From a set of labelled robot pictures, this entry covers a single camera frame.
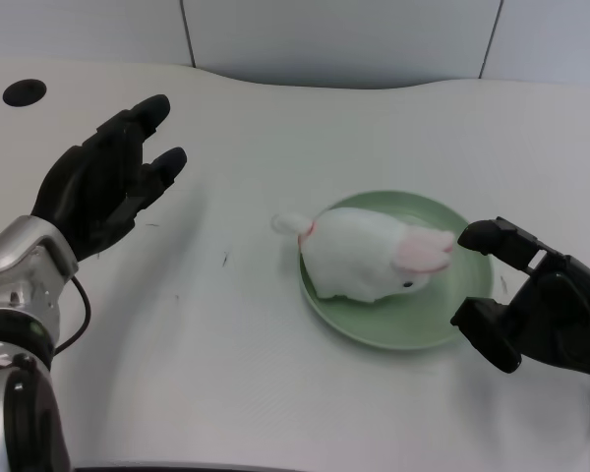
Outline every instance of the stuffed rabbit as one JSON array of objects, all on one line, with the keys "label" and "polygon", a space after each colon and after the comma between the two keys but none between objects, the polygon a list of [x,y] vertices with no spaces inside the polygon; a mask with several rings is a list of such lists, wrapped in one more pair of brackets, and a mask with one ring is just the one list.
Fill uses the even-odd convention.
[{"label": "stuffed rabbit", "polygon": [[387,214],[335,208],[316,220],[279,214],[271,226],[297,234],[306,271],[319,298],[343,295],[373,303],[424,288],[445,269],[454,234],[403,223]]}]

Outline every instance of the white wall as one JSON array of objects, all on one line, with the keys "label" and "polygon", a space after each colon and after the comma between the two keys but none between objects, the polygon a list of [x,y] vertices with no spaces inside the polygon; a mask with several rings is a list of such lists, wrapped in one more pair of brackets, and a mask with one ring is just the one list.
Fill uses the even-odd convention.
[{"label": "white wall", "polygon": [[590,0],[504,0],[483,77],[590,84]]},{"label": "white wall", "polygon": [[0,0],[0,56],[190,64],[178,0]]},{"label": "white wall", "polygon": [[477,78],[499,0],[185,0],[197,67],[386,88]]}]

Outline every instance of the bunny ear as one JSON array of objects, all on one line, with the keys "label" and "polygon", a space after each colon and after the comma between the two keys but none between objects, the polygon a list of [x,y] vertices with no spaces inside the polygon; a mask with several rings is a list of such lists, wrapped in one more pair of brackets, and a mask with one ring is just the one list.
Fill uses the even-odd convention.
[{"label": "bunny ear", "polygon": [[398,269],[433,273],[448,267],[450,256],[428,241],[411,234],[399,244],[392,264]]},{"label": "bunny ear", "polygon": [[411,226],[409,236],[432,246],[434,249],[449,253],[454,246],[454,233],[452,231],[439,231],[439,229],[424,228],[422,226]]}]

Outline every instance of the green plate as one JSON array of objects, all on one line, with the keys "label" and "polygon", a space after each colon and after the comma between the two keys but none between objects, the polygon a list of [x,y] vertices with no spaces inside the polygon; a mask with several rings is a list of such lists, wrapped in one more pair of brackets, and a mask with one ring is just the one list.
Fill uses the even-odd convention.
[{"label": "green plate", "polygon": [[[405,192],[360,194],[330,208],[339,207],[371,209],[457,236],[468,225],[447,206]],[[422,349],[452,340],[460,335],[450,324],[457,308],[465,297],[490,297],[494,281],[490,258],[456,246],[450,267],[423,290],[368,304],[345,297],[319,299],[301,256],[299,266],[304,293],[320,317],[346,336],[383,349]]]}]

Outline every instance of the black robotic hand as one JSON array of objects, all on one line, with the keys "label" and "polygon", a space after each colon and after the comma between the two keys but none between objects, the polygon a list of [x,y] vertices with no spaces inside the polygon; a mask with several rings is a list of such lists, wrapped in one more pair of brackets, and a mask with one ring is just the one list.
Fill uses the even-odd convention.
[{"label": "black robotic hand", "polygon": [[142,144],[169,111],[165,95],[121,111],[46,174],[31,214],[56,226],[78,261],[129,233],[138,211],[157,200],[186,165],[180,147],[143,164]]},{"label": "black robotic hand", "polygon": [[502,218],[470,224],[458,243],[529,275],[509,305],[466,298],[450,321],[484,357],[507,373],[525,355],[590,374],[590,268]]}]

